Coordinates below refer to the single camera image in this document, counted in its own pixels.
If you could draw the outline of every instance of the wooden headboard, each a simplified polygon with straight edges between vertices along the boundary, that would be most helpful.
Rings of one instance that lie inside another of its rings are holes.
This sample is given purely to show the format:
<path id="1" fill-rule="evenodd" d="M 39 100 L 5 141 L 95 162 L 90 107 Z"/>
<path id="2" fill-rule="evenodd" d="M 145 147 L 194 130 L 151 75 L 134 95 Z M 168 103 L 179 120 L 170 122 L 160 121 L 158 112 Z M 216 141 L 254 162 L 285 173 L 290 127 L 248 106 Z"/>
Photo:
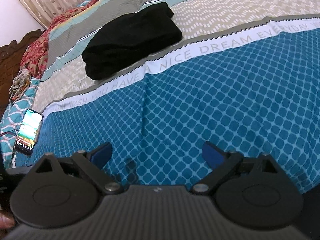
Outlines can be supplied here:
<path id="1" fill-rule="evenodd" d="M 22 56 L 27 47 L 41 34 L 41 30 L 32 31 L 19 43 L 11 41 L 9 45 L 0 47 L 0 119 L 9 104 L 9 89 L 19 72 Z"/>

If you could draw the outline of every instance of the grey stripe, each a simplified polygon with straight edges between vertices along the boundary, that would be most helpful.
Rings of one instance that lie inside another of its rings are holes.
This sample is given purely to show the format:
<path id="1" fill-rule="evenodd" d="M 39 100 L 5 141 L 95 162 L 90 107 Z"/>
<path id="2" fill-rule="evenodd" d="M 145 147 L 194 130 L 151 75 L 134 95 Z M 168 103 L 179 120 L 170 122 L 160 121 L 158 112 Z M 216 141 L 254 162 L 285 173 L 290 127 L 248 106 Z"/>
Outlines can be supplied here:
<path id="1" fill-rule="evenodd" d="M 48 63 L 50 66 L 57 57 L 72 48 L 84 35 L 92 33 L 113 19 L 127 13 L 134 13 L 150 0 L 110 0 L 82 22 L 68 28 L 58 38 L 49 41 Z"/>
<path id="2" fill-rule="evenodd" d="M 264 17 L 260 21 L 244 23 L 244 24 L 241 24 L 239 26 L 235 26 L 233 28 L 230 28 L 230 29 L 227 29 L 227 30 L 224 30 L 224 31 L 221 31 L 221 32 L 210 33 L 208 35 L 203 35 L 203 36 L 194 37 L 194 38 L 191 38 L 191 39 L 188 39 L 188 40 L 183 40 L 180 43 L 178 43 L 176 45 L 173 45 L 173 46 L 171 46 L 171 47 L 169 47 L 169 48 L 167 48 L 167 49 L 165 49 L 165 50 L 163 50 L 163 51 L 161 51 L 161 52 L 159 52 L 159 53 L 157 53 L 155 55 L 149 55 L 148 57 L 136 62 L 135 64 L 133 64 L 129 68 L 126 68 L 124 70 L 121 70 L 121 71 L 117 72 L 114 76 L 112 76 L 112 77 L 110 77 L 110 78 L 108 78 L 106 80 L 100 81 L 97 85 L 93 85 L 93 86 L 91 86 L 91 87 L 89 87 L 87 89 L 81 90 L 81 91 L 71 92 L 71 93 L 65 94 L 65 96 L 63 98 L 61 98 L 59 100 L 54 100 L 51 103 L 49 103 L 43 109 L 43 111 L 49 105 L 51 105 L 53 102 L 59 102 L 59 101 L 62 101 L 63 99 L 65 99 L 65 98 L 70 98 L 70 97 L 73 97 L 73 96 L 76 96 L 76 95 L 80 95 L 80 94 L 86 94 L 86 93 L 89 93 L 89 92 L 91 92 L 93 90 L 96 90 L 97 88 L 99 88 L 100 86 L 104 85 L 105 83 L 107 83 L 109 81 L 112 81 L 112 80 L 116 79 L 117 77 L 119 77 L 121 75 L 125 75 L 125 74 L 127 74 L 129 72 L 132 72 L 136 68 L 142 66 L 145 62 L 154 61 L 154 60 L 160 59 L 160 58 L 164 57 L 166 54 L 168 54 L 168 53 L 170 53 L 170 52 L 172 52 L 174 50 L 180 49 L 183 46 L 186 46 L 188 44 L 196 43 L 196 42 L 199 42 L 199 41 L 206 41 L 206 40 L 216 39 L 216 38 L 219 38 L 219 37 L 227 36 L 229 34 L 238 33 L 238 32 L 244 31 L 246 29 L 251 29 L 251 28 L 254 28 L 254 27 L 266 25 L 270 21 L 279 22 L 279 21 L 283 21 L 283 20 L 300 20 L 300 19 L 312 19 L 312 18 L 320 18 L 320 13 L 318 13 L 318 14 L 306 14 L 306 15 L 287 15 L 287 16 L 279 16 L 279 17 Z"/>

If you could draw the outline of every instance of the finger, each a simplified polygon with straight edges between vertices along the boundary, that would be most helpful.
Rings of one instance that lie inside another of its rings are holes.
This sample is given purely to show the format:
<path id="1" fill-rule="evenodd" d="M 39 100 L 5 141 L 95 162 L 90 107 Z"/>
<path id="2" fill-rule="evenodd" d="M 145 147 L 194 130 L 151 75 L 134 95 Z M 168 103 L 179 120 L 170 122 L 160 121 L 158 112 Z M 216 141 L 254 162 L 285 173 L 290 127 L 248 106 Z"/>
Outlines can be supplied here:
<path id="1" fill-rule="evenodd" d="M 8 229 L 14 226 L 13 215 L 9 212 L 1 211 L 0 212 L 0 230 Z"/>

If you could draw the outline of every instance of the pillow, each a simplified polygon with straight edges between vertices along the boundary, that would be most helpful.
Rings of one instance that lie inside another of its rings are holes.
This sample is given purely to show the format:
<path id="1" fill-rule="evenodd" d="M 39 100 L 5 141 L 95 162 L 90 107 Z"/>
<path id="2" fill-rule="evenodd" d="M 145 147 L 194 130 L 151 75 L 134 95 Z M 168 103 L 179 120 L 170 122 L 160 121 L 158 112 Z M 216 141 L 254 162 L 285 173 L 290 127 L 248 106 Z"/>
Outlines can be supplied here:
<path id="1" fill-rule="evenodd" d="M 14 131 L 14 129 L 19 129 L 25 110 L 32 106 L 39 82 L 40 79 L 32 78 L 31 85 L 22 98 L 14 105 L 9 104 L 7 106 L 0 122 L 0 134 L 8 131 L 12 131 L 13 133 L 17 134 L 17 131 Z M 16 137 L 10 134 L 3 135 L 0 138 L 0 148 L 4 160 L 4 167 L 6 169 L 9 168 L 12 160 L 12 151 L 15 139 Z"/>

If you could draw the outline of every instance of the folded black fabric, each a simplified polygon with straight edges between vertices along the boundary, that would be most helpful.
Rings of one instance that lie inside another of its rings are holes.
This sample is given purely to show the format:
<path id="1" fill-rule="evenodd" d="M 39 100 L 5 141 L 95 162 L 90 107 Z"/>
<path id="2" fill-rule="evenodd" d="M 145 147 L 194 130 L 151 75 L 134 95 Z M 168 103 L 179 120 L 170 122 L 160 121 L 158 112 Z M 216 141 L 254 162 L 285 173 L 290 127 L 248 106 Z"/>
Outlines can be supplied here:
<path id="1" fill-rule="evenodd" d="M 167 3 L 122 15 L 104 25 L 82 53 L 85 71 L 101 80 L 182 38 Z"/>

